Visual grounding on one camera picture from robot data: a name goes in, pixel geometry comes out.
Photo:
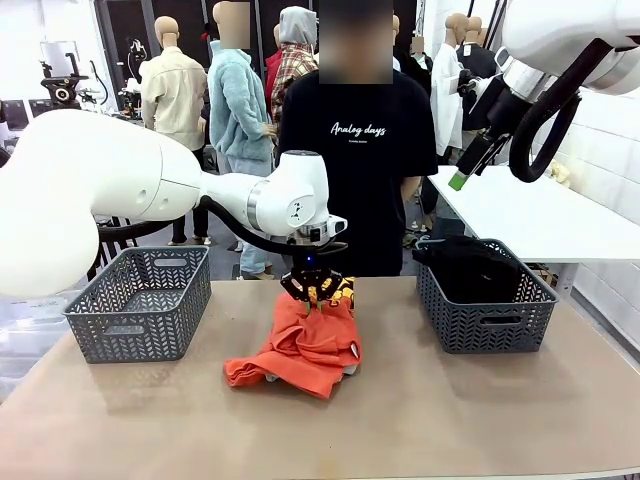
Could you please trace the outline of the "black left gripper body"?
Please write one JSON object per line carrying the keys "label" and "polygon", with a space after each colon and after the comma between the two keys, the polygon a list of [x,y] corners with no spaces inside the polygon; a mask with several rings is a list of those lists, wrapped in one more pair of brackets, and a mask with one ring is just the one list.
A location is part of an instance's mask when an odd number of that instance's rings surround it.
{"label": "black left gripper body", "polygon": [[307,274],[318,274],[323,278],[329,276],[326,255],[319,248],[296,247],[292,255],[292,274],[302,277]]}

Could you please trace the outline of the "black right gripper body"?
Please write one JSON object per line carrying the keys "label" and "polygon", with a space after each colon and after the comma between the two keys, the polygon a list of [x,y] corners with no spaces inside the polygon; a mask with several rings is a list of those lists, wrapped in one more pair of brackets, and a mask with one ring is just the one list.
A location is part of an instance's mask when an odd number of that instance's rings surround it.
{"label": "black right gripper body", "polygon": [[501,135],[513,135],[530,103],[515,95],[503,80],[503,75],[495,76],[484,94],[482,100],[487,104],[485,117],[487,120],[487,135],[498,138]]}

